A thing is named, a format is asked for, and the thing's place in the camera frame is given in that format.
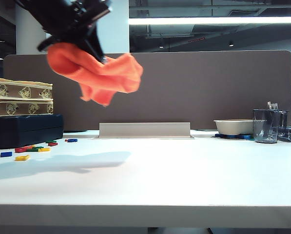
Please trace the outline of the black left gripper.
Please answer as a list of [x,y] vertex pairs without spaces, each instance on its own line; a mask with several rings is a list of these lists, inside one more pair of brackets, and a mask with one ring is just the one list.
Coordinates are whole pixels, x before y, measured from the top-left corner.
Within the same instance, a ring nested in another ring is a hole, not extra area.
[[38,0],[37,5],[38,21],[51,35],[38,45],[38,50],[68,42],[101,63],[106,60],[97,35],[97,21],[111,12],[110,0]]

